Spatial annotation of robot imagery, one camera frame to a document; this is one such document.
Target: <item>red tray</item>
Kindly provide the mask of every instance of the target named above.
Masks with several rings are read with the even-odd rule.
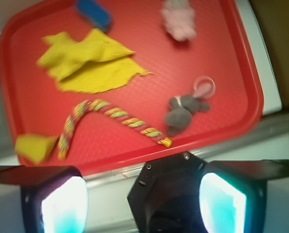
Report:
[[[197,113],[170,148],[100,113],[86,115],[67,159],[57,148],[41,165],[75,165],[84,175],[141,163],[218,143],[249,131],[259,120],[262,89],[234,0],[191,0],[197,38],[178,43],[162,27],[161,0],[99,0],[112,15],[109,36],[136,51],[134,60],[154,73],[101,94],[60,92],[36,65],[48,49],[41,38],[67,31],[82,40],[91,24],[74,0],[46,0],[14,16],[0,38],[0,81],[15,140],[22,133],[60,135],[67,116],[83,100],[104,99],[165,132],[168,100],[189,94],[195,78],[214,79],[212,110]],[[31,165],[19,158],[24,165]]]

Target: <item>toy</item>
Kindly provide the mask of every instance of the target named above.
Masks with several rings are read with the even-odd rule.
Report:
[[[165,0],[161,11],[166,31],[177,41],[192,40],[196,37],[195,11],[189,0]]]
[[[111,16],[97,2],[94,0],[79,0],[76,7],[95,27],[103,32],[108,31],[111,23]]]
[[[214,92],[213,80],[207,76],[202,76],[196,79],[192,95],[172,97],[169,100],[171,111],[164,118],[164,123],[168,126],[167,135],[175,136],[188,128],[194,113],[209,111],[210,105],[199,100],[210,98]]]
[[[61,91],[100,93],[122,87],[137,74],[150,72],[140,67],[130,55],[134,51],[92,29],[80,42],[67,32],[43,37],[49,49],[37,60],[55,79]]]
[[[86,113],[92,111],[102,112],[105,115],[110,116],[111,118],[115,118],[122,124],[127,125],[130,128],[134,128],[141,134],[150,137],[153,141],[157,142],[158,144],[164,145],[166,147],[170,147],[172,144],[172,141],[169,138],[167,138],[162,132],[151,127],[144,121],[132,117],[130,114],[116,107],[115,105],[112,105],[103,100],[94,100],[94,101],[86,100],[78,104],[72,111],[72,114],[66,120],[66,123],[64,125],[64,131],[58,142],[59,159],[64,159],[67,155],[69,145],[73,137],[73,132],[76,128],[76,124]]]
[[[45,137],[36,134],[19,135],[15,151],[35,165],[41,163],[51,154],[58,137]]]

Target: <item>screw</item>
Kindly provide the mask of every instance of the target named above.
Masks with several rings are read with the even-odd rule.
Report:
[[[185,160],[188,160],[188,159],[190,158],[190,155],[189,155],[188,153],[184,153],[184,154],[183,154],[183,158],[184,158]]]

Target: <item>pink keychain ring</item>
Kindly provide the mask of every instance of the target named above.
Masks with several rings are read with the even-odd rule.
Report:
[[[203,98],[208,99],[212,97],[216,91],[216,84],[214,83],[213,79],[208,76],[200,76],[198,77],[193,85],[194,98]]]

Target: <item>pink toy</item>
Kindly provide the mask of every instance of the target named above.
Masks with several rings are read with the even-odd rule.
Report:
[[[161,11],[166,31],[177,41],[192,40],[196,37],[195,11],[189,0],[165,0]]]

